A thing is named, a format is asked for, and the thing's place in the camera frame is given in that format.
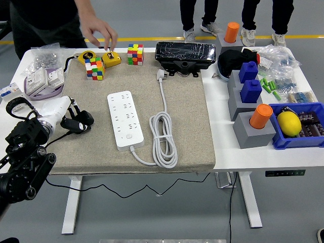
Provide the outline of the person's left hand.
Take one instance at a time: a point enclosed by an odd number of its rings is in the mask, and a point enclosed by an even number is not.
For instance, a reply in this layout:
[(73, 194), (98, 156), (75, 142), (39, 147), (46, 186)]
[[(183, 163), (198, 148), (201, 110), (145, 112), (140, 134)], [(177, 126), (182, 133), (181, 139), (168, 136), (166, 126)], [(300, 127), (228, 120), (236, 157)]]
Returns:
[(91, 44), (99, 47), (100, 42), (94, 37), (94, 32), (99, 32), (104, 37), (104, 49), (114, 50), (117, 44), (117, 32), (105, 21), (97, 18), (94, 14), (79, 13), (82, 33)]

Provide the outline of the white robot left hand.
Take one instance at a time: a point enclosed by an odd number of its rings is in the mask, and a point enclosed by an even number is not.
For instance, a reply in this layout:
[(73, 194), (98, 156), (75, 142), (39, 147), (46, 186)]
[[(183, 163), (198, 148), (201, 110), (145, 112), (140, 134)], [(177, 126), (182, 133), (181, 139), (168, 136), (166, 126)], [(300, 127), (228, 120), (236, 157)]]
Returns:
[(69, 96), (46, 102), (39, 113), (38, 121), (49, 133), (49, 137), (54, 134), (57, 124), (71, 133), (80, 134), (91, 130), (94, 123), (92, 115), (85, 110), (81, 111), (77, 102)]

